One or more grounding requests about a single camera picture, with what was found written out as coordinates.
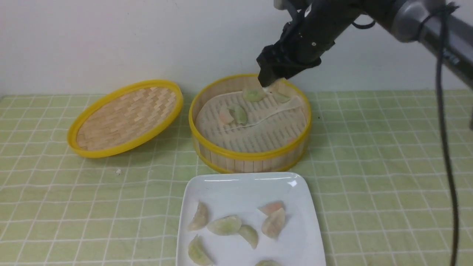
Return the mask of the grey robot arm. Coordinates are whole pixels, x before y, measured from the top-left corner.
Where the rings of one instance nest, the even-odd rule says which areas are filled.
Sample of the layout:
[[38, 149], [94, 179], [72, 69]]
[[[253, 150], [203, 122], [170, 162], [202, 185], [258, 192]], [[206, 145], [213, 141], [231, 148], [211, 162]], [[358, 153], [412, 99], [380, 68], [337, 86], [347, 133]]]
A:
[[257, 57], [265, 88], [321, 64], [321, 56], [350, 25], [382, 26], [398, 41], [419, 42], [436, 56], [436, 86], [445, 65], [472, 88], [472, 26], [453, 16], [458, 5], [444, 0], [276, 0], [292, 20], [279, 40]]

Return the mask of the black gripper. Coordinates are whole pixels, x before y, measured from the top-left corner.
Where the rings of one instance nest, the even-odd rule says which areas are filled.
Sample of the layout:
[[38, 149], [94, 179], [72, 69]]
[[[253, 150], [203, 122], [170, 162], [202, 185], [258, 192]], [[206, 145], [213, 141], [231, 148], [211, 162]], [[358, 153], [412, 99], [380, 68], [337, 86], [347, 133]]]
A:
[[318, 67], [321, 56], [362, 14], [357, 0], [276, 0], [274, 6], [289, 12], [291, 21], [279, 40], [264, 47], [257, 57], [263, 88]]

